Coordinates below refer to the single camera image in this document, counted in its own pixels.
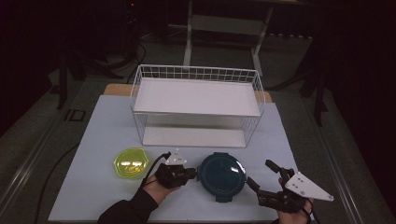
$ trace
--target round container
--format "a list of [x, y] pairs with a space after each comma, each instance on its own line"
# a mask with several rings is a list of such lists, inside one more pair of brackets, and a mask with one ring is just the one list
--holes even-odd
[[247, 176], [241, 163], [228, 153], [215, 152], [198, 167], [198, 181], [216, 197], [216, 202], [233, 200], [245, 186]]
[[127, 148], [114, 160], [117, 174], [121, 177], [136, 177], [143, 173], [148, 164], [145, 150], [141, 147]]

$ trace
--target teal lid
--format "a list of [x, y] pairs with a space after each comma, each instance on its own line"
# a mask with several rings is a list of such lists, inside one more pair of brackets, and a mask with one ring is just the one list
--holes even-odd
[[242, 164], [228, 153], [215, 152], [198, 167], [198, 181], [216, 197], [216, 202], [233, 200], [245, 186], [247, 176]]

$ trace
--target human hand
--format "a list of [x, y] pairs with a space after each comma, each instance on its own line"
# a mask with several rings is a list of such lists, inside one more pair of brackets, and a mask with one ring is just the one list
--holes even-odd
[[173, 189], [165, 188], [158, 182], [155, 175], [151, 175], [146, 181], [145, 186], [143, 187], [143, 190], [145, 190], [158, 205], [163, 202], [168, 194], [177, 189], [180, 189], [180, 187]]
[[[313, 199], [308, 199], [305, 202], [304, 209], [310, 213], [312, 210]], [[297, 213], [284, 213], [282, 211], [276, 211], [279, 216], [279, 224], [306, 224], [308, 217], [300, 210]]]

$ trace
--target white bracket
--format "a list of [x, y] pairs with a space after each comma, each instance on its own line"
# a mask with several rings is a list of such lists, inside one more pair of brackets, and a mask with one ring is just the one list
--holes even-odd
[[312, 199], [332, 202], [334, 197], [312, 182], [308, 177], [298, 172], [285, 184], [285, 188], [294, 193]]
[[178, 152], [178, 148], [175, 152], [171, 154], [171, 156], [166, 160], [165, 165], [184, 165], [186, 164], [186, 160], [184, 160], [183, 156]]

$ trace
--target white table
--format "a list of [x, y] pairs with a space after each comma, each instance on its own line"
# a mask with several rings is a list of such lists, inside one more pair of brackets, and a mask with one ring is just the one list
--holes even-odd
[[[134, 196], [143, 176], [126, 179], [117, 175], [113, 161], [128, 147], [142, 147], [137, 135], [128, 96], [102, 95], [49, 215], [50, 221], [95, 221], [113, 203]], [[144, 147], [153, 162], [174, 147]], [[180, 147], [196, 168], [213, 152], [228, 152], [245, 166], [247, 175], [262, 189], [281, 190], [279, 175], [267, 168], [265, 160], [296, 169], [288, 138], [276, 105], [268, 103], [263, 117], [246, 148]], [[150, 222], [252, 222], [276, 219], [273, 209], [258, 206], [257, 196], [245, 186], [230, 203], [216, 203], [200, 182], [190, 180], [170, 194], [155, 210]]]

